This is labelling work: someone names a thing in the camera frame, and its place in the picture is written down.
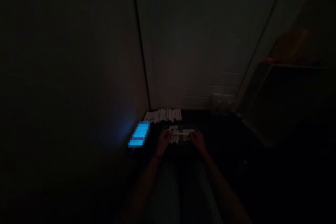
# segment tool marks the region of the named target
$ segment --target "pants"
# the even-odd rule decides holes
[[[222,223],[201,162],[161,164],[144,223]]]

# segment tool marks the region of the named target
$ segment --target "bracelet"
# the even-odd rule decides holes
[[[156,159],[158,159],[161,162],[161,157],[159,155],[154,154],[153,158],[156,158]]]
[[[214,166],[210,169],[210,172],[213,173],[215,170],[218,170],[218,167],[217,166]]]

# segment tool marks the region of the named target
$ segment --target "hand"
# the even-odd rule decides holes
[[[157,148],[155,154],[162,157],[165,150],[167,149],[168,142],[170,138],[172,137],[173,133],[169,131],[168,129],[163,131],[161,135],[159,136],[159,139],[157,140]]]
[[[207,150],[204,144],[204,136],[201,132],[189,132],[189,138],[193,142],[197,151],[203,156],[207,154]]]

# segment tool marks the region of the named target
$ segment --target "person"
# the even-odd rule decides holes
[[[176,167],[160,164],[172,135],[166,130],[159,136],[155,154],[123,202],[117,223],[252,223],[208,154],[201,132],[190,132],[189,138],[203,164],[182,168],[185,192],[180,198]]]

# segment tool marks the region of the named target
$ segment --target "white door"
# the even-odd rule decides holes
[[[137,0],[152,109],[236,95],[275,0]]]

